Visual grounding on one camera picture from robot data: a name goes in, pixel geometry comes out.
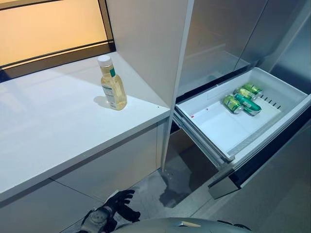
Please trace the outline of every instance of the cabinet door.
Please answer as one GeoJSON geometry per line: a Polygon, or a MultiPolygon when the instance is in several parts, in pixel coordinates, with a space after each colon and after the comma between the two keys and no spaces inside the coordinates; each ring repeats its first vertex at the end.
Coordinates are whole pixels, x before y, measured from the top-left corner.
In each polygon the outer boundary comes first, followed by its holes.
{"type": "Polygon", "coordinates": [[[156,170],[156,146],[157,126],[153,125],[57,181],[105,201],[115,190],[127,189],[156,170]]]}
{"type": "Polygon", "coordinates": [[[96,200],[52,180],[39,185],[28,194],[18,194],[19,198],[0,203],[1,232],[61,232],[100,205],[96,200]]]}
{"type": "Polygon", "coordinates": [[[178,96],[235,69],[266,2],[195,0],[178,96]]]}
{"type": "Polygon", "coordinates": [[[310,7],[306,2],[307,0],[269,0],[241,54],[236,69],[243,67],[245,62],[261,64],[267,56],[271,55],[278,48],[301,10],[310,7]]]}

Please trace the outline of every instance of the white bottle cap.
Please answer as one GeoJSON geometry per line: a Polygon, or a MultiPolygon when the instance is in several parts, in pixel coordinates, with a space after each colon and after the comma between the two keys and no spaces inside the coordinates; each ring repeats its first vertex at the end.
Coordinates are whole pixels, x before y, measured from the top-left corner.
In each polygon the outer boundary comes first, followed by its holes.
{"type": "Polygon", "coordinates": [[[110,65],[112,65],[112,60],[111,57],[108,55],[101,55],[97,58],[98,64],[101,67],[108,67],[110,65]]]}

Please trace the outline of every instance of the green can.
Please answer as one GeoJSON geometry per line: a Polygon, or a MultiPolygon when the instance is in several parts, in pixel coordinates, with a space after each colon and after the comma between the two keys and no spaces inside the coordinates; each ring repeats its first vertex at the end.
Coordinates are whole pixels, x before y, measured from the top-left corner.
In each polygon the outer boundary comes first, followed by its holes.
{"type": "Polygon", "coordinates": [[[260,111],[261,111],[261,107],[257,104],[255,104],[254,102],[252,102],[251,100],[249,100],[247,97],[237,93],[235,94],[234,98],[244,106],[244,110],[255,116],[257,115],[260,111]]]}
{"type": "Polygon", "coordinates": [[[246,90],[246,89],[243,88],[243,87],[240,87],[240,88],[238,88],[238,89],[236,89],[236,90],[234,91],[234,94],[237,94],[237,93],[239,93],[239,94],[245,96],[245,97],[248,98],[249,100],[255,100],[255,99],[257,99],[257,96],[256,96],[254,93],[252,93],[252,92],[246,90]]]}
{"type": "Polygon", "coordinates": [[[224,105],[233,113],[238,114],[243,111],[243,106],[233,97],[228,95],[223,99],[224,105]]]}
{"type": "Polygon", "coordinates": [[[252,83],[247,83],[243,86],[246,90],[252,92],[253,94],[260,96],[263,94],[263,90],[261,90],[259,87],[255,86],[252,83]]]}

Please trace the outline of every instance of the freezer drawer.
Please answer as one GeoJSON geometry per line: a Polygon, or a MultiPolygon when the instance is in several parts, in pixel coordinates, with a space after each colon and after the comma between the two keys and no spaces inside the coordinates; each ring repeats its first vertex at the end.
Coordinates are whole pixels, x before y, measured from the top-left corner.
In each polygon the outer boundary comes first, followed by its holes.
{"type": "Polygon", "coordinates": [[[258,154],[310,103],[311,95],[254,68],[176,104],[173,119],[221,171],[217,181],[258,154]],[[262,111],[256,116],[232,114],[222,99],[248,82],[264,91],[255,100],[262,111]]]}

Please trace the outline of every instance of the white countertop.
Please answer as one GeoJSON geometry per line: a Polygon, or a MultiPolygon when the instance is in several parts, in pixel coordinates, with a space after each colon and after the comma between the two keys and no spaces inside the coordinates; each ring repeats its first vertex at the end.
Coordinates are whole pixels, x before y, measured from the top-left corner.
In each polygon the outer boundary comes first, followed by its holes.
{"type": "Polygon", "coordinates": [[[168,117],[170,109],[116,52],[128,98],[110,109],[97,58],[0,83],[0,201],[168,117]]]}

